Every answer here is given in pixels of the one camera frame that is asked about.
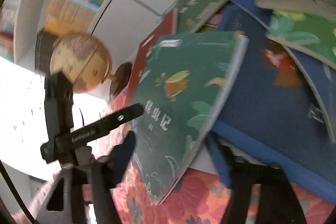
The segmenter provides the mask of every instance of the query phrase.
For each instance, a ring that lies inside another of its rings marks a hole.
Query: plant illustration
[[[207,82],[204,85],[204,87],[206,88],[206,87],[211,86],[211,85],[223,86],[225,83],[226,83],[226,80],[224,78],[216,77],[216,78],[212,78],[209,82]]]
[[[186,125],[200,131],[208,119],[211,106],[206,102],[198,101],[192,102],[192,108],[197,110],[198,113],[196,116],[188,120]]]
[[[172,156],[165,156],[165,158],[167,159],[167,161],[169,162],[169,165],[171,167],[171,171],[172,171],[172,177],[175,177],[175,171],[179,170],[179,164],[177,163],[177,161],[172,157]]]
[[[165,83],[165,94],[166,97],[172,101],[175,102],[176,98],[175,96],[181,93],[183,90],[185,90],[188,87],[188,80],[186,79],[190,75],[188,70],[180,71],[176,74],[174,74],[172,77],[168,78],[166,80],[166,74],[162,73],[160,75],[160,78],[155,80],[155,86],[160,86]]]
[[[319,44],[320,39],[310,32],[293,32],[295,22],[301,20],[305,20],[303,13],[277,11],[271,18],[269,34],[298,45]]]
[[[142,75],[141,78],[140,78],[139,83],[141,83],[141,82],[143,81],[143,79],[145,79],[145,77],[146,77],[147,75],[149,75],[150,72],[151,72],[150,69],[147,70],[146,72],[144,72],[143,75]]]

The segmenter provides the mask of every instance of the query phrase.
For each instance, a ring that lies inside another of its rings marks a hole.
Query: green book cover
[[[336,69],[336,22],[317,15],[275,10],[268,38]]]
[[[178,0],[177,33],[197,32],[227,0]]]
[[[240,32],[162,36],[135,93],[144,115],[130,122],[134,162],[159,203],[179,181],[216,121],[238,74],[248,39]]]

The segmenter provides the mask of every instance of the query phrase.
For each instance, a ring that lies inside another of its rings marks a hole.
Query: floral pattern
[[[110,100],[110,109],[120,109],[126,94]],[[100,142],[101,147],[113,147],[113,132]],[[327,201],[292,185],[304,210],[307,224],[323,224],[334,206]],[[254,224],[258,210],[260,186],[252,189],[247,224]],[[123,224],[218,224],[230,199],[230,190],[212,174],[188,169],[183,178],[160,205],[153,205],[147,188],[133,163],[130,163],[122,183],[113,189],[113,199]]]

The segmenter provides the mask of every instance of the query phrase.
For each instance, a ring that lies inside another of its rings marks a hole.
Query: blue book cover
[[[292,182],[336,203],[336,149],[295,62],[239,7],[224,12],[219,30],[240,30],[250,43],[212,130],[265,164],[279,162]]]
[[[239,6],[242,10],[249,13],[253,16],[260,24],[264,27],[268,27],[270,22],[270,18],[272,16],[272,10],[263,9],[256,5],[255,0],[230,0],[237,6]]]
[[[336,141],[336,72],[303,52],[286,48],[310,84],[324,117],[330,140]]]

